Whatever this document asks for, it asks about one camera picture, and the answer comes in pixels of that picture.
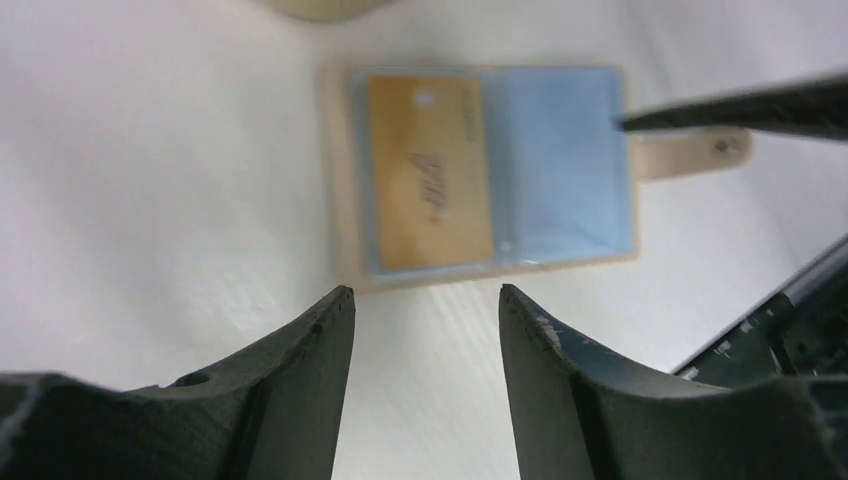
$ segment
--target card holder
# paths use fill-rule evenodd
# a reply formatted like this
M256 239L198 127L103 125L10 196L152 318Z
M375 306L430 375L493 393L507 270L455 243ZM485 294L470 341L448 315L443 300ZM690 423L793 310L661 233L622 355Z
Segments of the card holder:
M616 67L335 67L325 80L337 273L361 292L634 259L640 178L751 151L739 129L634 144L615 126Z

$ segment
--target gold card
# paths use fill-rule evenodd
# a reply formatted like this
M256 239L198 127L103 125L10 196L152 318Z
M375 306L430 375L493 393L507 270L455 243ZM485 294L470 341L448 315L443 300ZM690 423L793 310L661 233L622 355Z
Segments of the gold card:
M383 268L491 260L480 82L372 77L368 111Z

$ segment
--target white background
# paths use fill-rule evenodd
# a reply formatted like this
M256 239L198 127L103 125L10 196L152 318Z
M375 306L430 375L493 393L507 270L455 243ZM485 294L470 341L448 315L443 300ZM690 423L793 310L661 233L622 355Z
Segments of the white background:
M640 108L838 71L846 24L842 0L402 0L335 26L2 2L0 370L167 384L329 291L321 65L613 63ZM335 478L518 478L503 282L670 370L848 231L848 149L757 140L742 170L641 188L637 263L358 298Z

